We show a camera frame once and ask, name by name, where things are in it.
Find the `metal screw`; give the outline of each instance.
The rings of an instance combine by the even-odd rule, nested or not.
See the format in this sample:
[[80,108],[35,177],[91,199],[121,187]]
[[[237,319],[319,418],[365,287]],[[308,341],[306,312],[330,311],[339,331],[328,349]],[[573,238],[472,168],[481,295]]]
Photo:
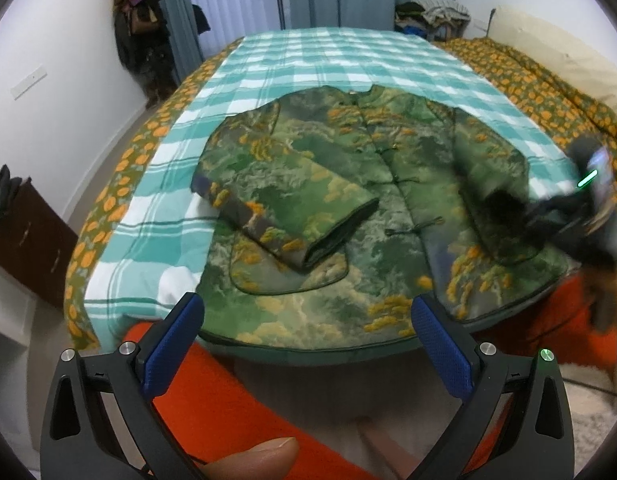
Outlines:
[[555,354],[553,354],[548,348],[544,348],[539,355],[541,355],[541,358],[544,361],[554,361],[555,360]]
[[495,355],[497,352],[497,347],[493,343],[482,343],[479,349],[484,355]]
[[64,362],[69,362],[73,357],[75,357],[75,350],[73,350],[72,348],[64,350],[61,355],[61,358]]
[[133,341],[127,341],[120,345],[120,354],[131,355],[135,351],[135,348],[137,348],[137,345],[135,345]]

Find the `checkered blanket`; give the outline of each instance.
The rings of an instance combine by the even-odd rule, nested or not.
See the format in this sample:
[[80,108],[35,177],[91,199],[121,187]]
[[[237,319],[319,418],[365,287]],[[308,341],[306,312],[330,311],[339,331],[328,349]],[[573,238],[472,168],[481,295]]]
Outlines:
[[103,350],[137,319],[164,317],[199,283],[215,212],[189,186],[224,118],[306,88],[368,91],[373,84],[460,107],[488,124],[528,158],[533,198],[573,189],[569,161],[535,123],[486,79],[420,38],[348,28],[248,37],[162,141],[93,270],[84,306]]

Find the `orange pants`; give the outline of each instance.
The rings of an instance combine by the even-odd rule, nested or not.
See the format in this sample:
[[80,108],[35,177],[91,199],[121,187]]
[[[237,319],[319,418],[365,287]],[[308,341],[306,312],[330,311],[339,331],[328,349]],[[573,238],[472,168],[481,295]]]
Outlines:
[[[130,330],[138,341],[150,323]],[[560,363],[592,365],[611,371],[617,362],[617,333],[593,333],[581,280],[564,283],[549,298],[495,328],[476,335],[509,354],[553,350]],[[290,480],[371,480],[374,476],[294,427],[259,403],[222,365],[193,345],[167,393],[155,399],[157,411],[186,452],[213,462],[263,441],[294,436],[300,456]],[[470,468],[482,465],[496,442],[496,429],[484,439]]]

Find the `hand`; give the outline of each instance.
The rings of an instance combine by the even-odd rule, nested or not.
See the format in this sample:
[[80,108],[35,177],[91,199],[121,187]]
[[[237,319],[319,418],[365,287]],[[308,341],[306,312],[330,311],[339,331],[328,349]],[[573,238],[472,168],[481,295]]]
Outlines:
[[584,286],[593,294],[596,292],[610,292],[617,303],[617,272],[584,267],[582,270]]
[[276,438],[202,466],[210,480],[283,480],[300,452],[298,441]]

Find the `drawer handle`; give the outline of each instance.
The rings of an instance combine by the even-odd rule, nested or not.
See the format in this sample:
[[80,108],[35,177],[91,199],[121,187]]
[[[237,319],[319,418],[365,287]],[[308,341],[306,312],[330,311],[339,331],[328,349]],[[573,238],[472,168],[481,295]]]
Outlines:
[[54,264],[53,264],[53,266],[50,268],[50,273],[51,273],[51,274],[52,274],[52,273],[54,273],[54,272],[55,272],[55,269],[57,269],[57,268],[58,268],[58,263],[60,262],[60,254],[61,254],[61,251],[58,249],[58,257],[57,257],[57,258],[55,258],[55,263],[54,263]]
[[24,244],[24,242],[26,241],[26,238],[28,238],[28,233],[30,230],[31,230],[31,223],[28,222],[28,225],[26,226],[26,231],[24,231],[24,234],[22,235],[22,239],[17,245],[18,247],[21,247]]

